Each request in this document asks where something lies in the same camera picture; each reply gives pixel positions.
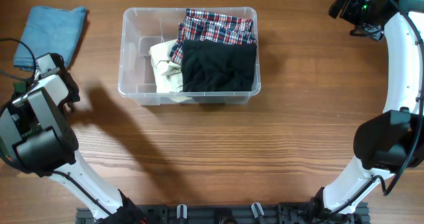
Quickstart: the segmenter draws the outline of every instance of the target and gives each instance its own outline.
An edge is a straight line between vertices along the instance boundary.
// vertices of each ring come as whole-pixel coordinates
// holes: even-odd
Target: wood grain surface
[[[386,101],[386,42],[350,37],[334,0],[0,0],[0,37],[20,38],[30,8],[89,9],[70,72],[81,101],[70,123],[79,150],[135,203],[308,201],[353,156],[356,128]],[[247,105],[139,107],[117,91],[123,13],[130,7],[238,7],[258,13],[261,92]],[[0,68],[18,75],[17,45]],[[12,80],[0,76],[0,101]],[[424,222],[424,169],[366,199],[373,223]],[[46,178],[0,163],[0,223],[73,223],[83,207]]]

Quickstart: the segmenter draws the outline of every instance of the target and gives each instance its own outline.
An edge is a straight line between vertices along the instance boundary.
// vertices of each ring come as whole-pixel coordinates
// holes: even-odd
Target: plastic storage bin
[[[255,39],[259,48],[258,19],[250,7],[194,8],[254,21]],[[156,93],[156,84],[150,64],[150,47],[177,38],[178,23],[182,23],[186,8],[130,8],[124,13],[119,62],[118,90],[123,97],[139,105],[174,103],[245,104],[260,91],[259,49],[256,55],[252,91]]]

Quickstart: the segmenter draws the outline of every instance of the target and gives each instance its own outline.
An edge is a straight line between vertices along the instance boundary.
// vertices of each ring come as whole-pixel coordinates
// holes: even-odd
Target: plaid shirt
[[[184,40],[212,40],[223,44],[256,44],[251,19],[236,18],[187,9],[184,23],[178,25],[178,39],[170,52],[171,61],[182,63]]]

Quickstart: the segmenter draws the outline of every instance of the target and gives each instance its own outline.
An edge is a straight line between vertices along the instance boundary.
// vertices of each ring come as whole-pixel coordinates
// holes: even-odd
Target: blue cloth
[[[86,15],[85,7],[78,7],[73,11],[45,6],[33,7],[21,41],[29,46],[36,58],[55,52],[64,57],[65,67],[68,67],[80,39]],[[13,64],[22,70],[32,70],[31,55],[21,44],[13,57]]]

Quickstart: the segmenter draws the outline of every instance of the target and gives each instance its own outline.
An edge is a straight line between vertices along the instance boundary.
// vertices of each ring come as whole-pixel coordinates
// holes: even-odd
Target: white cloth
[[[171,62],[169,54],[175,40],[156,44],[148,52],[152,59],[154,79],[157,93],[181,92],[183,90],[183,75],[181,66]]]

